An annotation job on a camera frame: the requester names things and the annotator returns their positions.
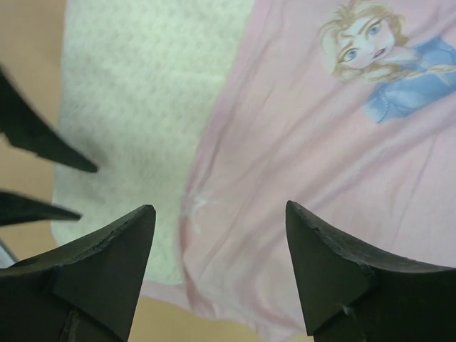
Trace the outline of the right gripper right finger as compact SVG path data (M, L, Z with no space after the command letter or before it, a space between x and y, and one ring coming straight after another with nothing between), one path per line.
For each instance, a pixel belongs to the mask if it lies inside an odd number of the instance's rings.
M318 342L455 339L455 270L383 251L286 204L306 333Z

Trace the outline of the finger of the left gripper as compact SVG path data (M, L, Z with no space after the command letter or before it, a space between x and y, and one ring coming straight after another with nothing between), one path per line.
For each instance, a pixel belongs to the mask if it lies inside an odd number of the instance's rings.
M1 191L1 226L37 221L78 221L82 217L63 207L24 197L14 192Z
M67 144L21 97L1 72L1 132L10 145L73 169L95 173L98 166Z

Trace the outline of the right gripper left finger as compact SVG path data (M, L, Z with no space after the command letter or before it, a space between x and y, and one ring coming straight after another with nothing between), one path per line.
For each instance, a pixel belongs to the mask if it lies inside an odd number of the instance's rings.
M1 270L2 341L127 341L155 229L143 205Z

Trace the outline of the cream yellow pillow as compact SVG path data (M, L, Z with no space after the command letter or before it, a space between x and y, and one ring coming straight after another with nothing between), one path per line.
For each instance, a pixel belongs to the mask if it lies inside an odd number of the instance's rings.
M58 129L99 167L57 167L65 244L143 204L157 211L146 279L178 284L175 232L200 137L244 35L251 1L82 0L66 4Z

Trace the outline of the pink cartoon pillowcase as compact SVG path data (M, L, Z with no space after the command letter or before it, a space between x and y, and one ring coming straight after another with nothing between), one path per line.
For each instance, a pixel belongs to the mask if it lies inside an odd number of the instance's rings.
M142 293L267 341L303 332L290 200L455 265L453 1L257 1L182 198L182 282Z

